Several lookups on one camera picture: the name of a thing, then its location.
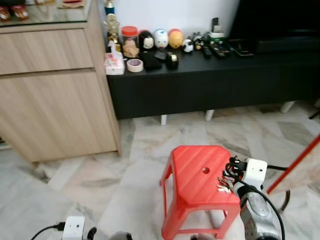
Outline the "gold trophy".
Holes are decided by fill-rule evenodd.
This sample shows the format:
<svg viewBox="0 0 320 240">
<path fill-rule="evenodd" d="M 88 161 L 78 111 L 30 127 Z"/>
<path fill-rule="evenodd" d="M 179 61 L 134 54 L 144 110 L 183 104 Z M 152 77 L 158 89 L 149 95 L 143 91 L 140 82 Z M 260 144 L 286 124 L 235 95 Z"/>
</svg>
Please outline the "gold trophy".
<svg viewBox="0 0 320 240">
<path fill-rule="evenodd" d="M 121 42 L 119 37 L 120 23 L 115 16 L 114 0 L 103 0 L 104 11 L 106 13 L 106 21 L 104 22 L 107 32 L 107 42 L 113 43 L 115 51 L 121 50 Z"/>
</svg>

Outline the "red-edged board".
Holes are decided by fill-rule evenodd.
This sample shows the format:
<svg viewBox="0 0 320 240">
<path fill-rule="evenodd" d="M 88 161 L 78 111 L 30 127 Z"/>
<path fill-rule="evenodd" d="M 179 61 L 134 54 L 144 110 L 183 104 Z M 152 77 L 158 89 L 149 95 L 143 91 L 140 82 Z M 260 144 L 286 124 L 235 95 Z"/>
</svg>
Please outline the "red-edged board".
<svg viewBox="0 0 320 240">
<path fill-rule="evenodd" d="M 301 155 L 285 170 L 266 191 L 278 194 L 300 186 L 320 182 L 320 136 L 302 151 Z"/>
</svg>

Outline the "red plastic stool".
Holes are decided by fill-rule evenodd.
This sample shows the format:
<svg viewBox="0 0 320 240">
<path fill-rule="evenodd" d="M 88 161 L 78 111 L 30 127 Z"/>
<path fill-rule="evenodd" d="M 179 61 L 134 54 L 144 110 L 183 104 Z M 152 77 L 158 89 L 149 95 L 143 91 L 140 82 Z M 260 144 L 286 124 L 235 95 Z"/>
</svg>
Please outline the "red plastic stool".
<svg viewBox="0 0 320 240">
<path fill-rule="evenodd" d="M 178 234 L 214 234 L 222 239 L 240 214 L 240 199 L 218 190 L 218 177 L 229 163 L 230 153 L 219 145 L 181 145 L 172 150 L 160 179 L 164 219 L 161 235 L 173 240 Z M 217 228 L 182 229 L 194 211 L 221 210 Z"/>
</svg>

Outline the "black cordless phone green base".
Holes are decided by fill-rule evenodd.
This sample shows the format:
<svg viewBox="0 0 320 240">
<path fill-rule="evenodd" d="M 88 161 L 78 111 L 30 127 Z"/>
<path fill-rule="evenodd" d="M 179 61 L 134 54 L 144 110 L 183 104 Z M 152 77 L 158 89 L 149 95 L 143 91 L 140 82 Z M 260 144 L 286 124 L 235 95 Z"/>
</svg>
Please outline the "black cordless phone green base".
<svg viewBox="0 0 320 240">
<path fill-rule="evenodd" d="M 224 29 L 220 25 L 219 18 L 215 17 L 211 20 L 211 30 L 207 34 L 208 43 L 211 44 L 221 44 L 226 38 Z"/>
</svg>

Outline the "wide black remote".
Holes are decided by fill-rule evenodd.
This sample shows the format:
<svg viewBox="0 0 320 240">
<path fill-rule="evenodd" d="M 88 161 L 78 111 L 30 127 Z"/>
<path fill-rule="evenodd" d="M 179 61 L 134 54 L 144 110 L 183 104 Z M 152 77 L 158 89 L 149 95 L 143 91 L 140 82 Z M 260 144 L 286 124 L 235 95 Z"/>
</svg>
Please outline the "wide black remote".
<svg viewBox="0 0 320 240">
<path fill-rule="evenodd" d="M 211 48 L 218 58 L 228 58 L 231 56 L 230 49 L 225 45 L 215 43 L 211 45 Z"/>
</svg>

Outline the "light wooden cabinet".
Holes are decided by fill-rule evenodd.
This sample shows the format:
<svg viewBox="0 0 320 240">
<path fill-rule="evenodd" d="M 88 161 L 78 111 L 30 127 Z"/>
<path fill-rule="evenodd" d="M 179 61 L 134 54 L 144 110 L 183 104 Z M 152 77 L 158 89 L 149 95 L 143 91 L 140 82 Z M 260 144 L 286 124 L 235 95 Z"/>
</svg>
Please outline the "light wooden cabinet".
<svg viewBox="0 0 320 240">
<path fill-rule="evenodd" d="M 26 162 L 121 153 L 105 74 L 103 0 L 0 21 L 0 138 Z"/>
</svg>

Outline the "yellow orange round figurine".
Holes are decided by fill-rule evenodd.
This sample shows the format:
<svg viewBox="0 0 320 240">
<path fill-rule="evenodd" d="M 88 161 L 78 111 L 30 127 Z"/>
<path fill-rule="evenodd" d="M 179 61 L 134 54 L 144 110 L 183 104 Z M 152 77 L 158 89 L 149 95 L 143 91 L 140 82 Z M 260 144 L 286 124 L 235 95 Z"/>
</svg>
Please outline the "yellow orange round figurine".
<svg viewBox="0 0 320 240">
<path fill-rule="evenodd" d="M 184 35 L 180 29 L 171 29 L 168 36 L 168 46 L 174 50 L 178 50 L 183 45 Z"/>
</svg>

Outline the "white round figurine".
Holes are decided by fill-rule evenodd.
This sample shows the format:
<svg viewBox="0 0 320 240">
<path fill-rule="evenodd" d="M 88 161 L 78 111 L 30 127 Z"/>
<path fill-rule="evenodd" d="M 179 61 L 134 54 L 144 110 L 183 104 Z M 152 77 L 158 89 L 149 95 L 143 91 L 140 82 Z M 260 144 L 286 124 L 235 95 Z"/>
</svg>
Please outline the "white round figurine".
<svg viewBox="0 0 320 240">
<path fill-rule="evenodd" d="M 154 46 L 158 50 L 164 50 L 169 45 L 169 34 L 165 29 L 156 29 L 153 32 Z"/>
</svg>

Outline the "black television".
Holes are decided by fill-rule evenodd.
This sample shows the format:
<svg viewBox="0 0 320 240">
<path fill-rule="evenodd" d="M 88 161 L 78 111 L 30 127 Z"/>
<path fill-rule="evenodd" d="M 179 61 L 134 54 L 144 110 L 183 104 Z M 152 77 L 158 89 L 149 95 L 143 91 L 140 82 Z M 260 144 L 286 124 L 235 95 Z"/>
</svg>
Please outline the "black television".
<svg viewBox="0 0 320 240">
<path fill-rule="evenodd" d="M 256 53 L 320 49 L 320 0 L 239 0 L 227 39 Z"/>
</svg>

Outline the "white pink tissue box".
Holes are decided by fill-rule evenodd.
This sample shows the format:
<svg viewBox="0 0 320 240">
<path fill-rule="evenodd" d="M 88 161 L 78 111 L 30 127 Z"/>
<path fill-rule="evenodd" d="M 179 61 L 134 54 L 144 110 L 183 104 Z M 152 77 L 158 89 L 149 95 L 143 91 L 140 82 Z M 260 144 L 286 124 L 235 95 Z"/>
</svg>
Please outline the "white pink tissue box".
<svg viewBox="0 0 320 240">
<path fill-rule="evenodd" d="M 107 47 L 110 52 L 105 53 L 105 75 L 123 75 L 126 68 L 123 54 L 116 50 L 115 43 L 112 40 L 108 42 Z"/>
</svg>

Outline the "key bunch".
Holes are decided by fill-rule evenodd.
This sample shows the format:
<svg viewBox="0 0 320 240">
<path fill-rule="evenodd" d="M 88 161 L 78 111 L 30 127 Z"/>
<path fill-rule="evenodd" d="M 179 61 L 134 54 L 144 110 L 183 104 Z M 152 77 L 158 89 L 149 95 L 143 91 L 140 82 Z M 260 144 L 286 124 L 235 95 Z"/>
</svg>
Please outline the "key bunch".
<svg viewBox="0 0 320 240">
<path fill-rule="evenodd" d="M 226 192 L 228 194 L 234 193 L 234 186 L 228 186 L 224 176 L 218 176 L 217 180 L 218 180 L 217 187 L 219 192 Z"/>
</svg>

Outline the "black tray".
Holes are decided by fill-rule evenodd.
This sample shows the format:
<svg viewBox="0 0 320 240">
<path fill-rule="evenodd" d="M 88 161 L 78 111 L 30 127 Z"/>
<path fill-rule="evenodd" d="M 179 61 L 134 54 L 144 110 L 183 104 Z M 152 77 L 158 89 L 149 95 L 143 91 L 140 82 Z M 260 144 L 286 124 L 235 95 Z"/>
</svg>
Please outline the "black tray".
<svg viewBox="0 0 320 240">
<path fill-rule="evenodd" d="M 253 57 L 254 53 L 243 45 L 243 41 L 231 41 L 231 48 L 238 57 Z"/>
</svg>

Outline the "black low console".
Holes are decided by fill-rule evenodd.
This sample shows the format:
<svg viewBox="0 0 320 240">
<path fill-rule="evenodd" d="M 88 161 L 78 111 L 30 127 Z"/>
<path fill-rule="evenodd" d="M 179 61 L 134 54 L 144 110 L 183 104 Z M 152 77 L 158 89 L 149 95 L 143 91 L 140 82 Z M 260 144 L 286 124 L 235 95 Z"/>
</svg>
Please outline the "black low console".
<svg viewBox="0 0 320 240">
<path fill-rule="evenodd" d="M 250 57 L 178 53 L 175 69 L 107 76 L 117 119 L 183 114 L 320 98 L 320 53 Z"/>
</svg>

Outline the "red-lidded jar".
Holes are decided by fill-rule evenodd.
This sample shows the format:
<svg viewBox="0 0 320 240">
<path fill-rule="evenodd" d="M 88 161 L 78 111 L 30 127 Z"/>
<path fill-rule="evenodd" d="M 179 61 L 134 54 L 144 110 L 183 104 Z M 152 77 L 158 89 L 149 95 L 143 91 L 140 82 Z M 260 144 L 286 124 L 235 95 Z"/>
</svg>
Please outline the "red-lidded jar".
<svg viewBox="0 0 320 240">
<path fill-rule="evenodd" d="M 132 25 L 121 28 L 122 53 L 126 58 L 137 58 L 140 52 L 138 48 L 138 28 Z"/>
</svg>

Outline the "black wallet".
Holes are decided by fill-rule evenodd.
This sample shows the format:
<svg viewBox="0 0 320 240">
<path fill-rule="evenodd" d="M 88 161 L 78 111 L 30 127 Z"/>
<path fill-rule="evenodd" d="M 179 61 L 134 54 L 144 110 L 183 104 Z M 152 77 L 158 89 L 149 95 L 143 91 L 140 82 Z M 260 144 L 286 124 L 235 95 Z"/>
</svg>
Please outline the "black wallet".
<svg viewBox="0 0 320 240">
<path fill-rule="evenodd" d="M 139 53 L 139 59 L 144 64 L 146 70 L 156 70 L 162 68 L 162 62 L 157 58 L 156 51 L 142 51 Z"/>
</svg>

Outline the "small black box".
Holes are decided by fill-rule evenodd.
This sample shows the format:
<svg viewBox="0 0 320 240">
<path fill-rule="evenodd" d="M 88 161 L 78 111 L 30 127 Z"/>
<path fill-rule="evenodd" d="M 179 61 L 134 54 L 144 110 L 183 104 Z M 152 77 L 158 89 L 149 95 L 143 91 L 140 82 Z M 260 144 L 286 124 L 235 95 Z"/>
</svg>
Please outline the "small black box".
<svg viewBox="0 0 320 240">
<path fill-rule="evenodd" d="M 168 57 L 168 53 L 164 49 L 158 49 L 155 51 L 154 58 L 157 58 L 160 61 L 166 62 Z"/>
</svg>

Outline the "white tape roll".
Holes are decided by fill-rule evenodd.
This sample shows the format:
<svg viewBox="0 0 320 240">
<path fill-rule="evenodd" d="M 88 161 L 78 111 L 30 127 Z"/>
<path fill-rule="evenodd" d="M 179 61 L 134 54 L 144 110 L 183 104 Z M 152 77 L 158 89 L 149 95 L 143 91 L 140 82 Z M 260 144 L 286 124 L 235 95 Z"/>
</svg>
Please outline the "white tape roll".
<svg viewBox="0 0 320 240">
<path fill-rule="evenodd" d="M 144 62 L 141 59 L 132 58 L 126 61 L 126 68 L 131 73 L 140 73 L 144 70 Z"/>
</svg>

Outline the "small black white figurine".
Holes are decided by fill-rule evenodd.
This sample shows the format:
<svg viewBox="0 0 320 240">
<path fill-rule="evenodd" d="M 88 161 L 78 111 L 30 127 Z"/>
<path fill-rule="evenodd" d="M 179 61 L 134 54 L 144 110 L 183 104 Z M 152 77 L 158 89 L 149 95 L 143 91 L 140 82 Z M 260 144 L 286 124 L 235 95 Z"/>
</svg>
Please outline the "small black white figurine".
<svg viewBox="0 0 320 240">
<path fill-rule="evenodd" d="M 194 45 L 195 50 L 201 50 L 205 45 L 203 36 L 199 33 L 194 33 L 192 35 L 192 43 Z"/>
</svg>

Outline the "small panda figurine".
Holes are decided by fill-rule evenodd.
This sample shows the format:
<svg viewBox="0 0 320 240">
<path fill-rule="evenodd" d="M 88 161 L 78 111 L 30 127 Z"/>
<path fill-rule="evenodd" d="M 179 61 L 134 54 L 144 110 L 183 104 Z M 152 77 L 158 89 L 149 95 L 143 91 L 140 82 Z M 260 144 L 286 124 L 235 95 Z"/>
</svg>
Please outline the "small panda figurine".
<svg viewBox="0 0 320 240">
<path fill-rule="evenodd" d="M 182 42 L 182 50 L 185 53 L 191 53 L 194 50 L 194 42 L 192 39 L 187 38 Z"/>
</svg>

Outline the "flat beige red item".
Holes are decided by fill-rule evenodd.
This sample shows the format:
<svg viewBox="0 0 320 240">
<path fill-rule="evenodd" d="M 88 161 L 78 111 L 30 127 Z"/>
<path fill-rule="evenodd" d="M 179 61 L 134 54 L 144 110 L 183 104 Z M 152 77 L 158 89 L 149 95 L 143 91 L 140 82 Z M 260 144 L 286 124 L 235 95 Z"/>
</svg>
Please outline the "flat beige red item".
<svg viewBox="0 0 320 240">
<path fill-rule="evenodd" d="M 58 9 L 82 9 L 86 0 L 59 0 Z"/>
</svg>

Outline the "red ornament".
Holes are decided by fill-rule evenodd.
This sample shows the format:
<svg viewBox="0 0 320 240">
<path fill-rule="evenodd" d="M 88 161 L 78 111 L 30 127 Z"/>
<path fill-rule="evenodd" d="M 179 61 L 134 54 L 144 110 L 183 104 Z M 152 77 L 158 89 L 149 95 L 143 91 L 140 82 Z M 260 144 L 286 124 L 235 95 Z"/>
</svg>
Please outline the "red ornament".
<svg viewBox="0 0 320 240">
<path fill-rule="evenodd" d="M 19 20 L 24 21 L 29 19 L 28 10 L 25 4 L 10 6 L 10 9 Z"/>
</svg>

